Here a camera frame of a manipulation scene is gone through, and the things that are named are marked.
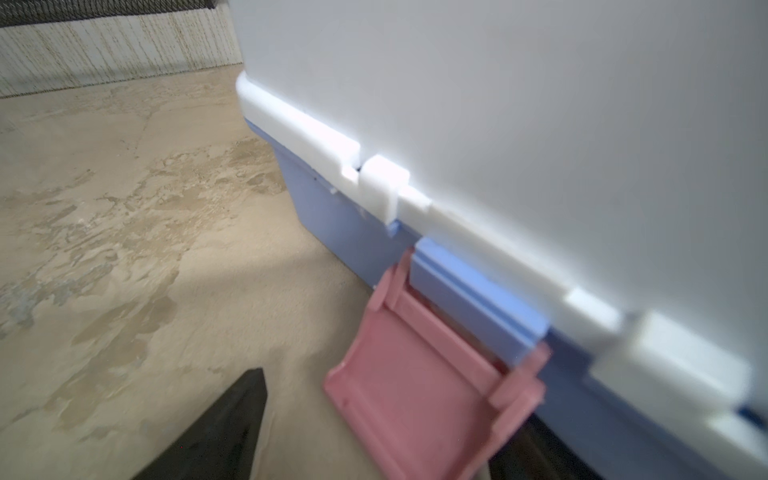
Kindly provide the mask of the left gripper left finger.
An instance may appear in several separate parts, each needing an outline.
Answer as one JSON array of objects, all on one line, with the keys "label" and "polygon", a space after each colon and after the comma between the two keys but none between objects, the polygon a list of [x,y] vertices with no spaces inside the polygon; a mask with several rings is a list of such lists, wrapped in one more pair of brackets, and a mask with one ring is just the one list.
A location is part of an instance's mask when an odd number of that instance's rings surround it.
[{"label": "left gripper left finger", "polygon": [[245,371],[137,479],[251,477],[268,399],[264,371]]}]

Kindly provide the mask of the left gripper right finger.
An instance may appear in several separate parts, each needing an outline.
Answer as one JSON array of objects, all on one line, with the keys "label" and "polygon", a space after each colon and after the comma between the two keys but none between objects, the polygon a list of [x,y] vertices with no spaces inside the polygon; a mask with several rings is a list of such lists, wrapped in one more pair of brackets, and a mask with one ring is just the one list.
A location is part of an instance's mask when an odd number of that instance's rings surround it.
[{"label": "left gripper right finger", "polygon": [[600,480],[537,416],[532,415],[489,461],[490,478]]}]

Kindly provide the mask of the white and blue toolbox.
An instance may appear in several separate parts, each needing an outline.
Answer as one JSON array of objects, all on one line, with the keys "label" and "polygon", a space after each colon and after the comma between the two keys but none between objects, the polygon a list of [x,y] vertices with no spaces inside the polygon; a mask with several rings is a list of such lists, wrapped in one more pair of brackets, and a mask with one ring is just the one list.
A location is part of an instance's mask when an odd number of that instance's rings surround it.
[{"label": "white and blue toolbox", "polygon": [[606,479],[767,475],[763,1],[234,1],[302,225]]}]

